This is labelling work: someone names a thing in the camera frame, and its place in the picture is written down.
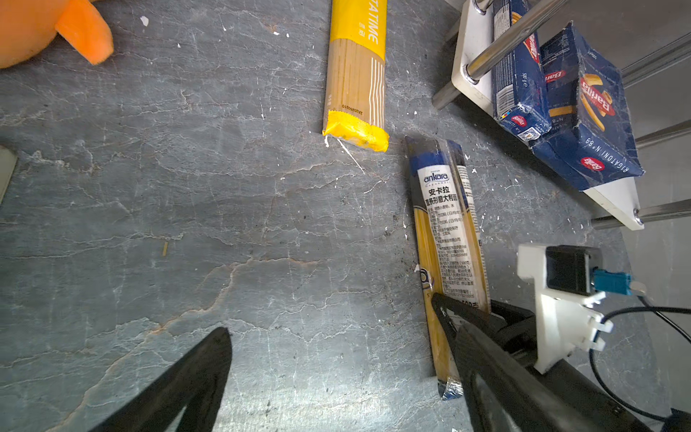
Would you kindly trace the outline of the blue Barilla spaghetti box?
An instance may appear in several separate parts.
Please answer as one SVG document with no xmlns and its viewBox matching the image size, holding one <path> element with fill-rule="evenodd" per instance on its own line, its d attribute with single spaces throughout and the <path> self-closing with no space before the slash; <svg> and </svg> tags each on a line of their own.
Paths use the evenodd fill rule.
<svg viewBox="0 0 691 432">
<path fill-rule="evenodd" d="M 537 34 L 509 52 L 491 74 L 497 123 L 526 144 L 548 133 L 552 123 Z"/>
</svg>

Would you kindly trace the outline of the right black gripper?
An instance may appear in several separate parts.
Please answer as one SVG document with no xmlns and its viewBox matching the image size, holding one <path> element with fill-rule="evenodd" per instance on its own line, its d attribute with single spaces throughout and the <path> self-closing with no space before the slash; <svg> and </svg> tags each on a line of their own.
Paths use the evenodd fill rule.
<svg viewBox="0 0 691 432">
<path fill-rule="evenodd" d="M 523 367 L 536 363 L 536 315 L 532 311 L 492 300 L 490 314 L 442 293 L 434 293 L 431 304 L 449 345 L 455 342 L 461 324 L 471 324 Z"/>
</svg>

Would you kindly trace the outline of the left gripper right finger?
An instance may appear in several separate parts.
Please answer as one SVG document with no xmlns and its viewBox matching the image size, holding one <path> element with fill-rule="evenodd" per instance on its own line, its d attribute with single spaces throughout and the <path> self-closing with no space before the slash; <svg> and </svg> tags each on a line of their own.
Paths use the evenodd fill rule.
<svg viewBox="0 0 691 432">
<path fill-rule="evenodd" d="M 509 431 L 509 419 L 523 431 L 599 430 L 475 326 L 455 331 L 453 357 L 475 431 Z"/>
</svg>

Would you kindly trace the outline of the clear labelled spaghetti bag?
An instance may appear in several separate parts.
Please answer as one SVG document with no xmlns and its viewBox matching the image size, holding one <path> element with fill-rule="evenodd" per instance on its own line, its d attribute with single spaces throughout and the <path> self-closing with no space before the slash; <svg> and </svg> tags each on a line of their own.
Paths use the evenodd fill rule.
<svg viewBox="0 0 691 432">
<path fill-rule="evenodd" d="M 440 293 L 481 311 L 491 310 L 480 229 L 462 147 L 420 134 L 406 137 L 405 144 L 437 389 L 448 401 L 462 397 L 462 385 L 432 297 Z"/>
</svg>

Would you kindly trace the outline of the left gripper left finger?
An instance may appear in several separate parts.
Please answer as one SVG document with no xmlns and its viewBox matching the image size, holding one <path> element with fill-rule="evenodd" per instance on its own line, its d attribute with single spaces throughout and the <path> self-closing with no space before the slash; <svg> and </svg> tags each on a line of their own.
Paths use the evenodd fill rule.
<svg viewBox="0 0 691 432">
<path fill-rule="evenodd" d="M 211 431 L 231 361 L 230 333 L 218 327 L 93 430 L 165 431 L 181 415 L 178 431 Z"/>
</svg>

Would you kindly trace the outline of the blue Barilla rigatoni box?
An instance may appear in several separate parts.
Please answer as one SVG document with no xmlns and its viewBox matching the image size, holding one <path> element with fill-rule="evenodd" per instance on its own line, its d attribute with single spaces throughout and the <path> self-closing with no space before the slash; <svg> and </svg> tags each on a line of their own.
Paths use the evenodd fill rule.
<svg viewBox="0 0 691 432">
<path fill-rule="evenodd" d="M 532 153 L 580 191 L 643 176 L 620 70 L 573 23 L 541 54 L 552 129 Z"/>
</svg>

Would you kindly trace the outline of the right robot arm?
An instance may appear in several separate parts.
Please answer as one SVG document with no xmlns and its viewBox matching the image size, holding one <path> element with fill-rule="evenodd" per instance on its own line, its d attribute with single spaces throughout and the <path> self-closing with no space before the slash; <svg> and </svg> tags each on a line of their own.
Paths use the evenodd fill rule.
<svg viewBox="0 0 691 432">
<path fill-rule="evenodd" d="M 492 302 L 485 313 L 442 293 L 432 307 L 446 334 L 476 431 L 646 431 L 620 401 L 561 360 L 542 374 L 536 315 Z"/>
</svg>

